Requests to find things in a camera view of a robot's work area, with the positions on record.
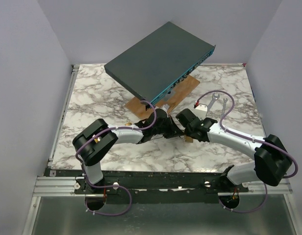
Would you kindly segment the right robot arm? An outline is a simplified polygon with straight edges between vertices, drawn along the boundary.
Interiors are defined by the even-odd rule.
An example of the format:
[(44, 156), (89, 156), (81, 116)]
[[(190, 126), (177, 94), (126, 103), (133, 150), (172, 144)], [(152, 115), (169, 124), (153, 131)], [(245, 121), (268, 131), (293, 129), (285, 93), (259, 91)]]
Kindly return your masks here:
[(187, 136), (198, 141), (222, 144), (253, 160), (247, 164), (229, 166), (221, 174), (220, 187), (226, 192), (239, 184), (253, 181), (276, 187), (293, 162), (277, 136), (269, 135), (260, 141), (247, 137), (245, 133), (235, 136), (232, 130), (222, 129), (218, 121), (199, 118), (189, 109), (181, 111), (176, 118), (185, 128)]

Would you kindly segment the large brass padlock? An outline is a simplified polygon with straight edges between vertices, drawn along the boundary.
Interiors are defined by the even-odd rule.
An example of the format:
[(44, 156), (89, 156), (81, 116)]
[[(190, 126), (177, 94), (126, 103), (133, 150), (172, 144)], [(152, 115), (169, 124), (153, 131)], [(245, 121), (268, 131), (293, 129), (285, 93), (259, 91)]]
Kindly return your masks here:
[(191, 137), (189, 137), (189, 136), (184, 136), (184, 138), (185, 138), (185, 141), (186, 142), (189, 142), (189, 143), (193, 143), (193, 138), (191, 138)]

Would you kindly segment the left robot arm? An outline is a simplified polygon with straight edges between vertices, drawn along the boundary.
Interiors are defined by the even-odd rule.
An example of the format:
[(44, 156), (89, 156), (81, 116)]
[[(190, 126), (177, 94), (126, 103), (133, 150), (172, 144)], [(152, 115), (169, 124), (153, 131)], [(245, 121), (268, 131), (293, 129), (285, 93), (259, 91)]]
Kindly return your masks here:
[(109, 125), (102, 118), (95, 120), (72, 141), (88, 179), (86, 188), (91, 193), (102, 190), (101, 160), (115, 144), (141, 144), (157, 135), (170, 139), (180, 137), (184, 132), (163, 109), (156, 109), (148, 118), (129, 126)]

